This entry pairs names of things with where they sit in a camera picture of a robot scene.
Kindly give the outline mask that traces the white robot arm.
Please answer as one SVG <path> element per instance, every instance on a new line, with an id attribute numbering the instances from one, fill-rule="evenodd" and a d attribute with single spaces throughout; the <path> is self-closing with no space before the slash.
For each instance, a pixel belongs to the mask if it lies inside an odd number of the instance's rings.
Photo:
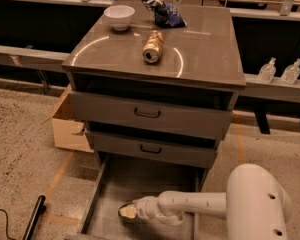
<path id="1" fill-rule="evenodd" d="M 224 192 L 164 191 L 118 209 L 124 219 L 155 220 L 180 225 L 188 213 L 222 218 L 228 240 L 288 240 L 286 223 L 292 216 L 289 195 L 266 169 L 241 164 L 229 175 Z"/>

